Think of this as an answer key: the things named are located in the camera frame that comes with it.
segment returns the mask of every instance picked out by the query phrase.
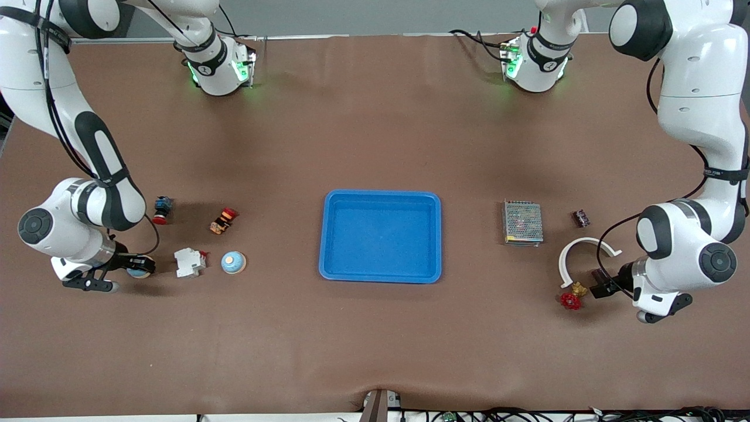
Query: brown tabletop surface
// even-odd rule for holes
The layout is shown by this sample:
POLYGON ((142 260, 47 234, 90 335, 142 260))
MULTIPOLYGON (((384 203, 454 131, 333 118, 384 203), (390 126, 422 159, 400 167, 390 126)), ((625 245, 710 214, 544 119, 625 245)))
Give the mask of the brown tabletop surface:
MULTIPOLYGON (((18 238, 18 218, 81 174, 57 140, 14 126, 0 161, 0 416, 351 411, 375 388, 410 408, 750 407, 746 271, 653 326, 621 294, 579 312, 556 301, 565 244, 700 180, 699 158, 649 109, 650 64, 586 35, 553 91, 532 95, 465 38, 254 46, 256 87, 224 98, 194 88, 169 44, 73 49, 149 212, 158 195, 176 201, 159 273, 118 271, 117 294, 63 288, 18 238), (437 194, 442 278, 325 280, 336 188, 437 194), (541 247, 502 244, 505 199, 541 204, 541 247), (224 206, 241 215, 216 236, 224 206), (581 208, 586 229, 570 216, 581 208), (210 253, 196 279, 175 276, 185 247, 210 253), (239 275, 219 266, 230 250, 247 255, 239 275)), ((153 236, 141 224, 117 239, 139 251, 153 236)), ((612 270, 641 255, 633 225, 609 240, 624 250, 612 270)), ((741 268, 749 242, 733 244, 741 268)), ((592 251, 569 259, 584 284, 592 251)))

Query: white curved object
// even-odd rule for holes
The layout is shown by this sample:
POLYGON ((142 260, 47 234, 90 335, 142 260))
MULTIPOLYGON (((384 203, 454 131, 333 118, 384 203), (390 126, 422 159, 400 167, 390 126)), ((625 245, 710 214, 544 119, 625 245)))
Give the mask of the white curved object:
MULTIPOLYGON (((557 267, 560 271, 560 277, 562 277, 562 285, 560 288, 566 288, 573 284, 573 279, 570 278, 570 274, 568 273, 568 264, 566 263, 568 259, 568 252, 570 252, 570 248, 573 246, 576 246, 578 243, 591 243, 592 245, 598 245, 599 239, 596 239, 595 237, 581 237, 580 239, 576 239, 570 243, 565 248, 562 248, 562 252, 560 252, 560 260, 557 261, 557 267)), ((604 252, 607 253, 607 255, 614 257, 617 256, 623 251, 616 251, 612 246, 609 246, 606 242, 601 242, 601 248, 604 249, 604 252)))

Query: blue plastic tray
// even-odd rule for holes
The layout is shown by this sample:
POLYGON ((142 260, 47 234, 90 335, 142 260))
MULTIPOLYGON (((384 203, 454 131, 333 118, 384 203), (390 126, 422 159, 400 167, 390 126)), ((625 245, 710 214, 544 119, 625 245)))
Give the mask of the blue plastic tray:
POLYGON ((434 283, 443 270, 440 222, 430 192, 332 191, 318 270, 331 280, 434 283))

